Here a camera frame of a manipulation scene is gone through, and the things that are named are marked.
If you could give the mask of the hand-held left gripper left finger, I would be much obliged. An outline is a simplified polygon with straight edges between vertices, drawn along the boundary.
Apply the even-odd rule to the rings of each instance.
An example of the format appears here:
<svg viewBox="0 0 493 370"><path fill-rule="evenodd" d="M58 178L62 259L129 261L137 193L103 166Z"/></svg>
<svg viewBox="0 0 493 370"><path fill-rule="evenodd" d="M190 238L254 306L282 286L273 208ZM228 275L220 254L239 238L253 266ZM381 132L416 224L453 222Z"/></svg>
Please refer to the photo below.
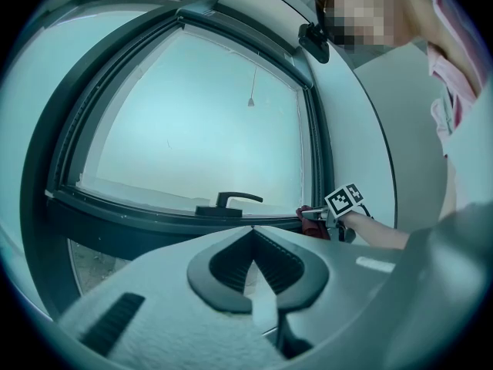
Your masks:
<svg viewBox="0 0 493 370"><path fill-rule="evenodd" d="M124 294L143 299L107 358L131 369L268 369L283 356L249 314L220 313L189 285L196 254L241 232L233 228L150 251L84 294L59 319L81 341Z"/></svg>

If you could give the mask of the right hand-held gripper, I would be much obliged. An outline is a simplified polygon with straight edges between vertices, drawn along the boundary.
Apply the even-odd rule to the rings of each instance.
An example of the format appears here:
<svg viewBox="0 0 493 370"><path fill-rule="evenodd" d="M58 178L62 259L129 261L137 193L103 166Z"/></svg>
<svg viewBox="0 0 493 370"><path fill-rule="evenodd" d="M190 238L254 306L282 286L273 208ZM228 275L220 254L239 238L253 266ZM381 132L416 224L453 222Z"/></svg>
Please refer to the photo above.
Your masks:
<svg viewBox="0 0 493 370"><path fill-rule="evenodd" d="M355 183L345 184L324 198L323 208L302 211L302 216L308 220L322 220L330 236L340 242L353 242L356 233L346 227L340 219L358 207L364 209L364 196Z"/></svg>

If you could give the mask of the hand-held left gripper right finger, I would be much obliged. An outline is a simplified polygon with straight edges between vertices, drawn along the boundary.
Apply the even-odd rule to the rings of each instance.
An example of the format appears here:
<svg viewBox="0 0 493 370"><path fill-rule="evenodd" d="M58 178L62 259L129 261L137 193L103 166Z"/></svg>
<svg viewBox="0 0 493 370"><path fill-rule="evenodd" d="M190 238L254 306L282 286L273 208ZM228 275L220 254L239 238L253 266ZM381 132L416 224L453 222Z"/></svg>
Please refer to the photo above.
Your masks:
<svg viewBox="0 0 493 370"><path fill-rule="evenodd" d="M321 242L256 228L264 242L293 244L326 264L327 283L307 308L259 337L261 361L442 361L462 356L487 318L491 205L474 204L401 251Z"/></svg>

